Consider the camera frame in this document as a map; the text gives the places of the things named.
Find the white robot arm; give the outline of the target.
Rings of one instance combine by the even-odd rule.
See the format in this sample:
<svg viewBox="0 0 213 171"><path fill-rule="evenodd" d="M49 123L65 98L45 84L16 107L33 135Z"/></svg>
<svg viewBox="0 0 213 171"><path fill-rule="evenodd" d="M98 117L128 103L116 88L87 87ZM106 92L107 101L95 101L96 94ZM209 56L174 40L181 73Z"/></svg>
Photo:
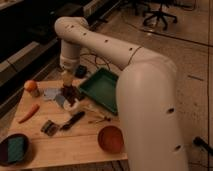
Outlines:
<svg viewBox="0 0 213 171"><path fill-rule="evenodd" d="M141 45L89 30L83 17L60 17L60 65L72 71L86 47L121 69L116 103L131 171L189 171L175 111L177 68Z"/></svg>

